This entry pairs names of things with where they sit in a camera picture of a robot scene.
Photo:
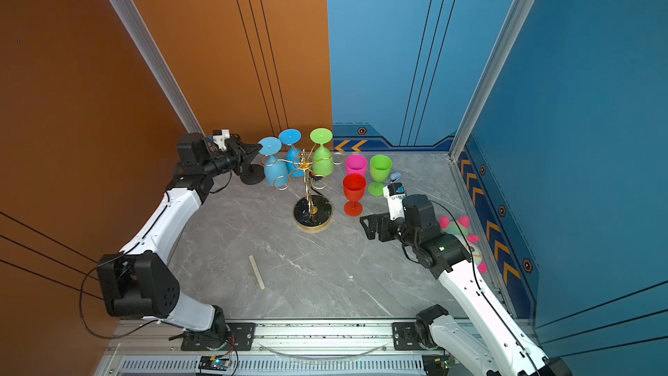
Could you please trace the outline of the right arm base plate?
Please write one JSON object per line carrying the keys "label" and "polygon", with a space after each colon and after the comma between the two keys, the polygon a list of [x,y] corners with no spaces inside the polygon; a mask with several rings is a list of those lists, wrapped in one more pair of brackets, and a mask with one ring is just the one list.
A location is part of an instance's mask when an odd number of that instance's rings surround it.
{"label": "right arm base plate", "polygon": [[391,324],[393,348],[397,351],[446,350],[464,342],[461,334],[442,323],[397,321]]}

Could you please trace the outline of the red wine glass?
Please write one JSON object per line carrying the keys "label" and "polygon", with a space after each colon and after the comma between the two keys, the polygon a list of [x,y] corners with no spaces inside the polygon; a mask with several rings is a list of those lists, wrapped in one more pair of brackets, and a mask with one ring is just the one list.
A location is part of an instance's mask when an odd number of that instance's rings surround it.
{"label": "red wine glass", "polygon": [[364,198],[366,187],[366,179],[360,174],[349,174],[344,178],[344,196],[347,200],[344,205],[344,212],[348,216],[357,217],[362,214],[364,208],[360,200]]}

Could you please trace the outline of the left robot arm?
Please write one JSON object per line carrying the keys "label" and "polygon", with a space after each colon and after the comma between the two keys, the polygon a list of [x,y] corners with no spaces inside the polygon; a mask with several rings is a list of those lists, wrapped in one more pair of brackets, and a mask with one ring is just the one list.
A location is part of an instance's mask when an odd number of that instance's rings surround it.
{"label": "left robot arm", "polygon": [[264,179],[254,164],[261,148],[226,130],[179,139],[179,161],[158,208],[119,253],[103,256],[93,271],[111,317],[178,327],[183,348],[232,346],[223,309],[184,294],[168,263],[191,216],[217,191],[217,176],[236,175],[251,185]]}

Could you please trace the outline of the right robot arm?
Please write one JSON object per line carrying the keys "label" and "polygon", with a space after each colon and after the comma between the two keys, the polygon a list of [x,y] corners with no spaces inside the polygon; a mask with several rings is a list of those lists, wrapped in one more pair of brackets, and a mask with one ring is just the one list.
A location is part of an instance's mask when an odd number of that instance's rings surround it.
{"label": "right robot arm", "polygon": [[368,240],[397,240],[452,295],[478,331],[462,329],[445,308],[435,305],[416,316],[419,342],[452,354],[474,375],[569,375],[562,358],[549,357],[511,318],[494,296],[462,233],[451,234],[438,221],[424,195],[402,200],[402,213],[372,214],[360,223]]}

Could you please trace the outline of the magenta wine glass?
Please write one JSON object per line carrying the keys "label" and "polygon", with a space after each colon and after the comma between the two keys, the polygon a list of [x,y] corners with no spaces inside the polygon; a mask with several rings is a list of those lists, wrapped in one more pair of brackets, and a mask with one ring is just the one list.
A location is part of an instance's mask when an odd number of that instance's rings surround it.
{"label": "magenta wine glass", "polygon": [[368,169],[368,160],[362,155],[353,154],[345,160],[347,175],[357,174],[365,177]]}

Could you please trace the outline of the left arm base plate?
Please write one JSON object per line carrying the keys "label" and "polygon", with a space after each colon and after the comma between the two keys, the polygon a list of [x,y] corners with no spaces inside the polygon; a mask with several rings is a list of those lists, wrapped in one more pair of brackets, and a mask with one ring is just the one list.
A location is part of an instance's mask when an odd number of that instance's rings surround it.
{"label": "left arm base plate", "polygon": [[257,325],[253,322],[227,323],[222,335],[185,332],[182,351],[248,352],[252,349]]}

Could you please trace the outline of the green wine glass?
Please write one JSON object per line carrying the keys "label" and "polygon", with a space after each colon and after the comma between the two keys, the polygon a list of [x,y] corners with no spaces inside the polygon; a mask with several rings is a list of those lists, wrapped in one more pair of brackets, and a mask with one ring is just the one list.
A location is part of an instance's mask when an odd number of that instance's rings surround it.
{"label": "green wine glass", "polygon": [[326,145],[333,139],[332,131],[324,127],[316,128],[311,131],[310,139],[316,145],[315,151],[312,153],[313,174],[325,177],[331,175],[334,163],[332,160],[332,152]]}
{"label": "green wine glass", "polygon": [[381,197],[383,195],[383,182],[389,177],[392,169],[392,160],[382,154],[373,156],[369,162],[369,171],[372,183],[368,186],[371,196]]}

